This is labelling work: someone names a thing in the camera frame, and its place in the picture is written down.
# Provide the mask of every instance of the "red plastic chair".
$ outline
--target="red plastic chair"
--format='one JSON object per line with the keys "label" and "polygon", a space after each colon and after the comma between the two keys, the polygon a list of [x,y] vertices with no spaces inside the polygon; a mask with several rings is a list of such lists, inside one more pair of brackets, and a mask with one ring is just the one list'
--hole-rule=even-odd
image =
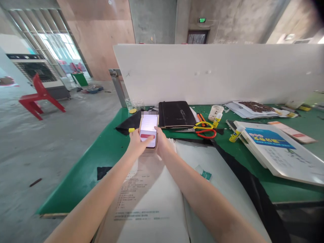
{"label": "red plastic chair", "polygon": [[56,99],[54,99],[52,96],[50,96],[50,94],[47,92],[47,90],[45,89],[38,74],[35,75],[33,82],[34,82],[34,87],[35,87],[37,93],[21,96],[19,99],[19,102],[30,113],[32,113],[34,116],[36,116],[38,118],[38,120],[43,120],[41,118],[41,116],[38,115],[38,113],[42,114],[43,111],[40,109],[40,107],[35,102],[35,101],[39,101],[39,100],[48,100],[53,105],[55,105],[57,108],[59,108],[62,112],[65,112],[64,107]]}

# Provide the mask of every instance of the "green trash bin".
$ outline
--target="green trash bin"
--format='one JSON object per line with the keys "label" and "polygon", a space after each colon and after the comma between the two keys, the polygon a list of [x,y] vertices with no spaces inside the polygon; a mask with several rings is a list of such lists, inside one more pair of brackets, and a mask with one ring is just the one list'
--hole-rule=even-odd
{"label": "green trash bin", "polygon": [[83,74],[71,74],[71,75],[72,75],[72,78],[73,78],[73,80],[74,80],[75,83],[77,83],[75,81],[75,80],[77,80],[78,83],[81,86],[87,86],[87,85],[89,85]]}

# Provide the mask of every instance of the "concrete floor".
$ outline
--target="concrete floor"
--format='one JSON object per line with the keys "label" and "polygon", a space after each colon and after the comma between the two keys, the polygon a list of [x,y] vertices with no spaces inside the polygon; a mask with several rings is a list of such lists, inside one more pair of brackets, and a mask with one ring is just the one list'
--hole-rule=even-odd
{"label": "concrete floor", "polygon": [[66,113],[39,102],[42,121],[18,103],[20,87],[0,88],[0,242],[43,242],[61,222],[35,212],[121,107],[111,81],[96,83],[112,92],[72,92]]}

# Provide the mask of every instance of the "hand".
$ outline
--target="hand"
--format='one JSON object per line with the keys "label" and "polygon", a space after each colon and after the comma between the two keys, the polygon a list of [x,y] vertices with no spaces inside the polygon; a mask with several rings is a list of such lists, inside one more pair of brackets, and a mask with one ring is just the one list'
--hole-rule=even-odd
{"label": "hand", "polygon": [[153,140],[153,136],[149,136],[144,142],[139,137],[139,129],[129,134],[131,141],[129,142],[127,153],[135,156],[136,159],[144,152],[149,143]]}
{"label": "hand", "polygon": [[162,129],[159,127],[154,127],[157,131],[157,148],[156,153],[162,157],[164,153],[171,153],[173,152],[173,148],[169,140],[166,138],[165,134],[163,133]]}

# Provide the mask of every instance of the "air cooler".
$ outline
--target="air cooler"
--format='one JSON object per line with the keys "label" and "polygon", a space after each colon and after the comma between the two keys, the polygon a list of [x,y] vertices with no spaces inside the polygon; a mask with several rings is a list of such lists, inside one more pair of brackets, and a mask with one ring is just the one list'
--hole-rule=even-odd
{"label": "air cooler", "polygon": [[71,97],[60,77],[42,55],[7,54],[7,57],[25,75],[30,84],[33,84],[33,78],[38,73],[44,87],[53,98],[58,100]]}

